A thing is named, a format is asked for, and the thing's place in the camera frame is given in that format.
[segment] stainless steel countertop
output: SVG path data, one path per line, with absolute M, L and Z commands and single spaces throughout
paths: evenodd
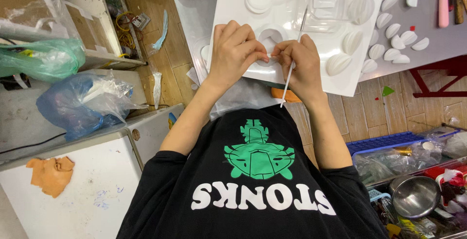
M 195 58 L 193 46 L 196 41 L 211 36 L 216 2 L 217 0 L 175 0 L 192 58 Z M 430 45 L 423 51 L 414 51 L 410 46 L 401 50 L 402 54 L 411 59 L 410 64 L 393 64 L 382 58 L 378 59 L 378 69 L 364 74 L 360 81 L 467 54 L 467 16 L 464 15 L 465 23 L 454 25 L 454 11 L 452 11 L 450 25 L 444 29 L 438 28 L 438 0 L 418 0 L 416 8 L 409 8 L 405 0 L 399 0 L 385 13 L 392 14 L 393 18 L 389 24 L 379 30 L 377 43 L 384 45 L 386 50 L 391 48 L 391 45 L 384 33 L 393 23 L 401 25 L 399 35 L 410 30 L 411 26 L 416 26 L 417 42 L 428 37 Z

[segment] stainless steel bowl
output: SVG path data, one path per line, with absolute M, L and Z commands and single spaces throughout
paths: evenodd
M 440 201 L 440 188 L 435 180 L 425 176 L 400 176 L 389 185 L 392 203 L 405 218 L 427 216 Z

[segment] electrical outlet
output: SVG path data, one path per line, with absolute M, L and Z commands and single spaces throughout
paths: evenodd
M 151 18 L 147 16 L 145 13 L 141 13 L 132 21 L 133 25 L 135 25 L 140 31 L 143 31 L 144 27 L 146 27 L 151 21 Z

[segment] green paper scrap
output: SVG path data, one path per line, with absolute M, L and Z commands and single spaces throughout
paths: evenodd
M 384 88 L 382 89 L 382 96 L 385 97 L 389 94 L 392 94 L 394 93 L 394 89 L 388 87 L 388 86 L 384 86 Z

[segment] wooden floor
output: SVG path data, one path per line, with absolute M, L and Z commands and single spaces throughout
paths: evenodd
M 160 108 L 188 103 L 196 93 L 194 82 L 186 73 L 193 67 L 189 48 L 184 38 L 180 19 L 173 0 L 126 0 L 134 14 L 146 13 L 151 21 L 144 28 L 143 48 L 161 37 L 163 11 L 167 10 L 169 28 L 161 50 L 148 58 L 149 64 L 162 73 Z M 148 104 L 153 105 L 154 79 L 150 67 L 137 68 L 145 89 Z M 421 71 L 431 91 L 440 89 L 453 77 L 443 71 Z M 382 88 L 388 86 L 395 92 L 382 97 Z M 464 78 L 448 91 L 467 91 Z M 467 98 L 414 98 L 412 93 L 421 92 L 409 71 L 403 71 L 377 79 L 360 82 L 353 97 L 329 94 L 332 114 L 346 142 L 375 138 L 405 131 L 419 133 L 439 126 L 442 122 L 467 127 Z M 305 152 L 314 161 L 312 136 L 308 113 L 301 103 L 286 104 L 302 137 Z M 141 112 L 154 110 L 150 107 Z

